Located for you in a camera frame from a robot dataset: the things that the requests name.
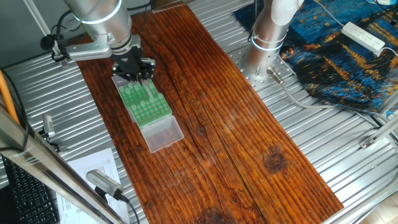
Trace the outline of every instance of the black keyboard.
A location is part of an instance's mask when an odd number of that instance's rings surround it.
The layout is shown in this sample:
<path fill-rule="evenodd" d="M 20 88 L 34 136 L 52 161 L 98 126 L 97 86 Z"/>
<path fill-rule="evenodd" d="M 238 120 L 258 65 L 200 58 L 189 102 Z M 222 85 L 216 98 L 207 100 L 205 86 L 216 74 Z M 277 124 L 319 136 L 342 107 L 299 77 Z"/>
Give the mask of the black keyboard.
<path fill-rule="evenodd" d="M 49 188 L 6 157 L 2 160 L 20 223 L 58 223 Z"/>

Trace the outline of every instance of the wooden board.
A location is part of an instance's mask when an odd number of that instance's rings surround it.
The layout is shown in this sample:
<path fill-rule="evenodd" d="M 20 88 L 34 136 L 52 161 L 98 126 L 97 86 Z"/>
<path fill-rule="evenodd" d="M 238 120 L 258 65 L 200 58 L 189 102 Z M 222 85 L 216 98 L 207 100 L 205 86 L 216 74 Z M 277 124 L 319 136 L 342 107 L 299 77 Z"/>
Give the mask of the wooden board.
<path fill-rule="evenodd" d="M 151 154 L 112 61 L 78 64 L 150 223 L 321 223 L 343 208 L 188 6 L 132 21 L 183 140 Z"/>

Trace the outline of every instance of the power strip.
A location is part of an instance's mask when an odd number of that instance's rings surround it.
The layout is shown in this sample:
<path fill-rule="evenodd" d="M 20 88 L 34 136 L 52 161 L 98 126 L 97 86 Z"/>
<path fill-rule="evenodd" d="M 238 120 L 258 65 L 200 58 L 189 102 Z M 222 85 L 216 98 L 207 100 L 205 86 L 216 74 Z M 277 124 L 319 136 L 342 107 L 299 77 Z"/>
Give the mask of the power strip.
<path fill-rule="evenodd" d="M 371 52 L 375 53 L 377 56 L 380 54 L 384 44 L 386 44 L 382 40 L 378 39 L 352 22 L 348 22 L 342 28 L 341 33 L 349 37 L 351 40 L 359 43 Z"/>

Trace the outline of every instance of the metal bracket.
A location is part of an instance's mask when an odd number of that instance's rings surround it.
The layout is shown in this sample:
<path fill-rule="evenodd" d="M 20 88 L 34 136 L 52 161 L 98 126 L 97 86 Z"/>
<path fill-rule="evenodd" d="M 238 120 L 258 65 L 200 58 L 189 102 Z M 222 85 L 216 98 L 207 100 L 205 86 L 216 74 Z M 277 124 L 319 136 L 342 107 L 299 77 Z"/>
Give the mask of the metal bracket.
<path fill-rule="evenodd" d="M 373 138 L 367 138 L 367 139 L 365 139 L 365 141 L 360 143 L 360 145 L 363 149 L 366 149 L 367 147 L 369 147 L 373 144 L 374 144 Z"/>
<path fill-rule="evenodd" d="M 108 45 L 108 35 L 99 35 L 89 44 L 68 46 L 66 50 L 69 57 L 75 61 L 108 58 L 112 55 L 112 49 Z"/>
<path fill-rule="evenodd" d="M 389 122 L 387 122 L 381 128 L 379 128 L 375 133 L 373 133 L 370 137 L 362 141 L 360 143 L 361 147 L 363 149 L 366 149 L 367 147 L 378 142 L 380 139 L 386 137 L 397 127 L 398 127 L 398 116 L 395 116 Z"/>

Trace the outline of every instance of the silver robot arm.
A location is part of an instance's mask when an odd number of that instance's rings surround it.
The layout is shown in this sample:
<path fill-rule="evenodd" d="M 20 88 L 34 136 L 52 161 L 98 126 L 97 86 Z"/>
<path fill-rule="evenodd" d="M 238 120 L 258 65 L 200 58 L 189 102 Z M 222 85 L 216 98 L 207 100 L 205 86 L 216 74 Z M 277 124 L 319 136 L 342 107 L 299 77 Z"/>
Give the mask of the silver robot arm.
<path fill-rule="evenodd" d="M 94 41 L 65 48 L 73 60 L 110 58 L 113 72 L 141 83 L 152 78 L 155 61 L 142 58 L 141 40 L 131 34 L 131 17 L 121 0 L 65 0 L 76 20 Z"/>
<path fill-rule="evenodd" d="M 253 27 L 250 49 L 243 57 L 246 72 L 258 75 L 275 65 L 289 24 L 303 2 L 264 0 L 264 8 Z"/>

